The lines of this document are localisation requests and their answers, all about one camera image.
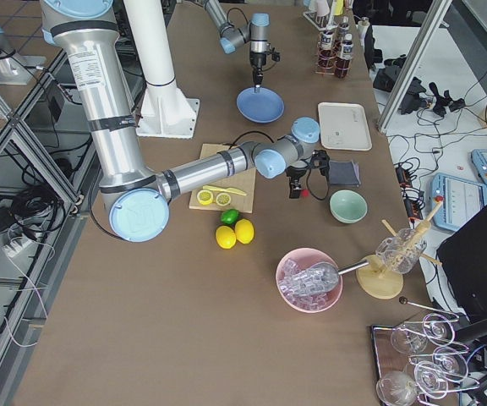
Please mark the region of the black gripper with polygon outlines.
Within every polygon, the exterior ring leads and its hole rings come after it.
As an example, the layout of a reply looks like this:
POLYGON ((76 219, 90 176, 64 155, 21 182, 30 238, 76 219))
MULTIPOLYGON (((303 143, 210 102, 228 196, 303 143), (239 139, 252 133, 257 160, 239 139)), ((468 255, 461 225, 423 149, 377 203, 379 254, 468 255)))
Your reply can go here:
POLYGON ((298 161, 296 164, 287 167, 285 174, 289 179, 289 195, 290 199, 300 199, 304 192, 304 187, 300 183, 300 179, 314 169, 318 169, 320 174, 328 179, 330 168, 330 157, 325 150, 315 150, 311 156, 298 161))
POLYGON ((281 55, 275 49, 264 52, 251 51, 249 53, 249 61, 253 71, 255 88, 260 88, 260 86, 262 86, 264 78, 263 72, 269 69, 269 67, 266 66, 268 59, 270 59, 273 63, 278 63, 281 60, 281 55))

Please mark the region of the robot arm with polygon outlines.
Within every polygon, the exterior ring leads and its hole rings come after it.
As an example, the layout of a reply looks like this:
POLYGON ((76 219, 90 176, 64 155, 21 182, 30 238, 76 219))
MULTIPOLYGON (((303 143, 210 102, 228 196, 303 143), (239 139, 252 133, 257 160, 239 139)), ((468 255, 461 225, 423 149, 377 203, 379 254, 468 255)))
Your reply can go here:
POLYGON ((271 45, 270 15, 253 14, 245 25, 237 27, 229 18, 218 1, 199 1, 214 23, 222 50, 226 54, 236 52, 240 47, 249 44, 249 63, 252 68, 254 92, 262 88, 265 65, 270 58, 273 63, 281 60, 280 53, 271 45))
POLYGON ((115 50, 118 24, 109 1, 44 1, 43 34, 68 56, 103 177, 100 191, 112 230, 144 242, 163 231, 169 202, 210 182, 256 168, 274 178, 312 155, 320 127, 298 118, 270 143, 247 142, 162 172, 145 165, 140 136, 189 138, 199 103, 177 87, 167 29, 157 1, 128 1, 125 9, 146 82, 139 115, 115 50))

